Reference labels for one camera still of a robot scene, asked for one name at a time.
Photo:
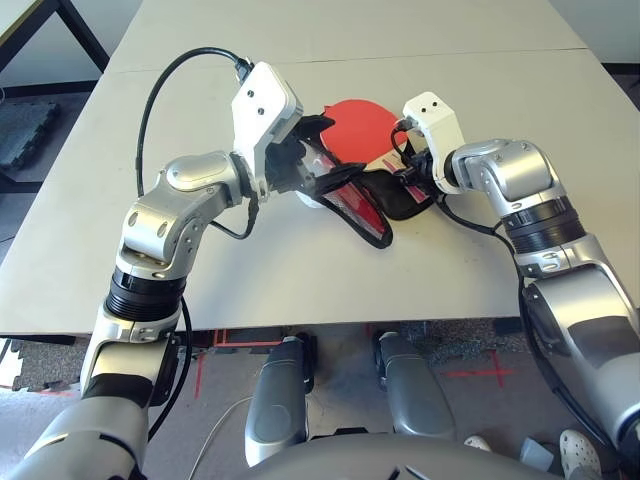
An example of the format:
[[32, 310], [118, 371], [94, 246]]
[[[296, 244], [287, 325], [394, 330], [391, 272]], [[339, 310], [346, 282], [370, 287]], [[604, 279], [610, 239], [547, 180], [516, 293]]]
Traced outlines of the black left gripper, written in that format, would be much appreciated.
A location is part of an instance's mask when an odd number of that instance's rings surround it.
[[266, 149], [265, 178], [269, 191], [285, 193], [298, 190], [305, 195], [324, 195], [330, 190], [330, 174], [316, 176], [303, 170], [305, 143], [316, 151], [324, 152], [321, 133], [323, 122], [299, 122], [280, 143], [272, 142]]

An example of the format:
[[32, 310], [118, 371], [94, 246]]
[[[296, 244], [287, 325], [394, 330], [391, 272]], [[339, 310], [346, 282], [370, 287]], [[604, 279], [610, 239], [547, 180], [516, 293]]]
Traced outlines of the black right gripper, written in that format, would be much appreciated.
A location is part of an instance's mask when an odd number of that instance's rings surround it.
[[399, 143], [400, 157], [408, 168], [398, 171], [398, 178], [405, 187], [418, 186], [424, 189], [436, 189], [433, 176], [433, 157], [428, 149], [415, 153], [410, 138], [406, 136]]

